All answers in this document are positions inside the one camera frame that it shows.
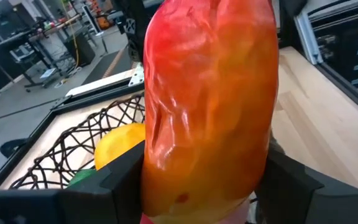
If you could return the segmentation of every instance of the red and orange bag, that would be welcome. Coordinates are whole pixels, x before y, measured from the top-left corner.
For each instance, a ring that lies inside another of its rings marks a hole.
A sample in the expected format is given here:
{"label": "red and orange bag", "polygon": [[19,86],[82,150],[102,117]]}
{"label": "red and orange bag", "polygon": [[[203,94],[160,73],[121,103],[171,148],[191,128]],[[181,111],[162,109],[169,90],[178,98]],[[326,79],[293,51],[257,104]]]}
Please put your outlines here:
{"label": "red and orange bag", "polygon": [[155,224],[219,221],[264,172],[278,86],[270,0],[166,0],[144,67],[144,213]]}

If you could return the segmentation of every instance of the yellow cable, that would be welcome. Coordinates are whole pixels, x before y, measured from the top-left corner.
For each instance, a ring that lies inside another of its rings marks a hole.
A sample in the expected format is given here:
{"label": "yellow cable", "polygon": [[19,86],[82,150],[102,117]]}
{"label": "yellow cable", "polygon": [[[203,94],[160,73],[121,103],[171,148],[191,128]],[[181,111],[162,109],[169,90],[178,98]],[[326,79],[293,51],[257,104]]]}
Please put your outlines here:
{"label": "yellow cable", "polygon": [[74,40],[74,47],[75,47],[75,53],[76,53],[76,62],[75,62],[75,68],[74,68],[74,70],[76,70],[77,69],[77,67],[78,67],[78,64],[79,64],[79,59],[80,59],[80,56],[79,56],[79,54],[78,54],[78,46],[77,46],[77,41],[76,41],[76,39],[75,39],[75,32],[74,32],[74,28],[73,28],[73,24],[71,23],[71,20],[70,20],[70,18],[68,17],[68,13],[67,13],[67,10],[66,10],[66,6],[65,6],[65,3],[63,2],[63,0],[61,0],[61,2],[62,2],[62,6],[63,6],[63,9],[64,9],[64,11],[65,11],[65,14],[66,14],[66,18],[67,18],[67,21],[68,21],[68,24],[69,24],[69,26],[70,26],[70,29],[71,29],[71,33],[73,34],[73,40]]}

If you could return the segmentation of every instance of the gray floor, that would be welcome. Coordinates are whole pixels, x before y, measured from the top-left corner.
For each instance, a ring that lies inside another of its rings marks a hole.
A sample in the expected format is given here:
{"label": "gray floor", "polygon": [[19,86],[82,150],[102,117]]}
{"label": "gray floor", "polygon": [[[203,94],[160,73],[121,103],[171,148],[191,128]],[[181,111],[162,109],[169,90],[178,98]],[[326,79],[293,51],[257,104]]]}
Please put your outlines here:
{"label": "gray floor", "polygon": [[[104,39],[109,53],[116,52],[127,44],[126,36],[117,32],[115,27],[105,32]],[[60,88],[54,88],[55,84],[58,83],[55,82],[47,89],[42,87],[32,87],[31,92],[28,93],[24,88],[24,85],[28,84],[28,81],[22,79],[8,90],[2,92],[0,96],[0,116],[63,97],[72,88],[80,86],[99,62],[100,55],[104,53],[101,39],[96,40],[98,48],[94,49],[96,57],[92,64],[83,68],[81,72],[78,72],[75,76],[70,78],[69,81]],[[27,138],[46,117],[53,104],[54,103],[49,103],[38,108],[0,119],[0,146],[13,139]],[[6,161],[7,159],[0,153],[0,167]]]}

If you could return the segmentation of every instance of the black mesh basket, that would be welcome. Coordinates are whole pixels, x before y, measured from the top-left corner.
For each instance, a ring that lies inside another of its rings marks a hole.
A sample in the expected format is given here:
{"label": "black mesh basket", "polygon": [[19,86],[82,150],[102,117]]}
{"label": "black mesh basket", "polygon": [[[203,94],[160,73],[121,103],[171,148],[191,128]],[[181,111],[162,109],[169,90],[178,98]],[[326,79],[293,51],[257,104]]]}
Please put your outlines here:
{"label": "black mesh basket", "polygon": [[79,125],[62,132],[53,146],[34,159],[27,173],[10,189],[64,189],[74,175],[94,168],[93,154],[99,140],[112,129],[131,123],[144,123],[144,95],[116,100]]}

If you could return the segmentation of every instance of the yellow ball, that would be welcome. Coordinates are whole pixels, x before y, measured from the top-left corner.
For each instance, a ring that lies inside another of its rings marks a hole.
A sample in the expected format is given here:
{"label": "yellow ball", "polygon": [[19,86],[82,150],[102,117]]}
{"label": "yellow ball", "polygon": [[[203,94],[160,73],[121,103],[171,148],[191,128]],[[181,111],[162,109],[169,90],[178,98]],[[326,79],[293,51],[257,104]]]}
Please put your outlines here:
{"label": "yellow ball", "polygon": [[100,170],[145,139],[144,124],[128,124],[103,136],[94,151],[94,164]]}

